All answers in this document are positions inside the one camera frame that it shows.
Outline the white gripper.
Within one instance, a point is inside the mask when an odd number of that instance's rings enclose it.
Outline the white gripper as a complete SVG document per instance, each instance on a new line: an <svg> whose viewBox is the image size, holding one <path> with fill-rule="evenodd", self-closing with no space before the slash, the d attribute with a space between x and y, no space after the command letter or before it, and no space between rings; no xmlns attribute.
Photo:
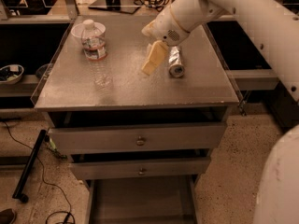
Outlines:
<svg viewBox="0 0 299 224"><path fill-rule="evenodd" d="M178 26L169 11L161 12L141 32L147 37L157 39L153 44L148 44L147 56L141 68L142 72L148 76L164 62L168 55L168 46L177 46L189 36L188 32Z"/></svg>

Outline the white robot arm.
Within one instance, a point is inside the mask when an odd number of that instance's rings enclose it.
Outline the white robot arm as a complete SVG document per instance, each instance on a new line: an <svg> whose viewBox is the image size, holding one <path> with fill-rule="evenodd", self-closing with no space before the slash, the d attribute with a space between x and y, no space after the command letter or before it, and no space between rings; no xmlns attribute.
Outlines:
<svg viewBox="0 0 299 224"><path fill-rule="evenodd" d="M142 71L151 74L169 48L187 39L197 26L224 13L232 14L298 102L298 17L275 0L175 0L142 30L155 39ZM299 224L299 126L283 134L267 158L253 224Z"/></svg>

